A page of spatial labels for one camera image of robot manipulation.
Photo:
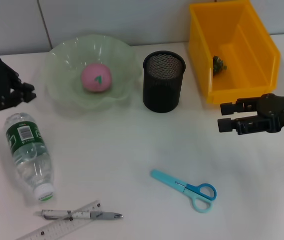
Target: yellow plastic bin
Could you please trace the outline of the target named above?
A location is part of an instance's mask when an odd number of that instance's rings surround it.
[[[280,52],[248,0],[190,5],[189,53],[208,103],[260,97],[276,88]],[[213,56],[226,70],[213,76]]]

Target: ruler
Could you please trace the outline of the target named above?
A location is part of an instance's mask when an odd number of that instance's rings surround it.
[[[90,204],[83,206],[72,213],[75,212],[101,212],[102,206],[100,201],[94,201]],[[59,239],[82,226],[85,226],[92,222],[92,219],[68,219],[64,220],[66,216],[61,219],[55,220],[48,225],[38,228],[37,230],[30,232],[17,240],[56,240]]]

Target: white tabletop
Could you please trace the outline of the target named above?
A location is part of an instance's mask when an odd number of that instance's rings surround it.
[[[282,53],[275,93],[284,95],[284,35],[273,39]],[[2,57],[35,85],[38,97],[0,112],[0,239],[14,240],[47,224],[32,215],[40,209],[74,210],[100,199],[105,211],[124,219],[95,221],[63,240],[283,240],[284,128],[273,134],[219,133],[220,110],[201,99],[186,44],[134,48],[141,66],[157,50],[185,60],[180,103],[172,112],[144,106],[142,79],[127,104],[82,115],[64,111],[36,80],[45,53]],[[35,118],[52,156],[56,197],[41,205],[16,183],[2,129],[16,112]],[[212,210],[194,211],[186,196],[149,176],[154,168],[190,184],[211,183],[218,192]]]

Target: white tiled wall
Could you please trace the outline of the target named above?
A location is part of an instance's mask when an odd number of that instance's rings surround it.
[[[131,45],[187,41],[190,3],[214,0],[0,0],[0,54],[50,49],[89,33],[115,36]],[[251,0],[271,34],[284,33],[284,0]]]

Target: scissors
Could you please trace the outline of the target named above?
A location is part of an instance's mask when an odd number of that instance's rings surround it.
[[[213,201],[217,197],[217,192],[216,189],[208,184],[208,183],[203,183],[200,184],[199,186],[193,186],[190,185],[184,181],[181,181],[177,178],[174,178],[172,176],[169,176],[161,171],[158,170],[152,170],[151,171],[151,176],[158,181],[176,189],[177,191],[185,194],[186,196],[190,197],[192,200],[193,207],[195,208],[196,211],[200,213],[207,213],[213,206]],[[207,196],[206,194],[202,193],[200,190],[203,187],[209,187],[213,190],[214,196]],[[195,200],[199,199],[205,203],[208,204],[208,207],[206,209],[202,209],[196,206]]]

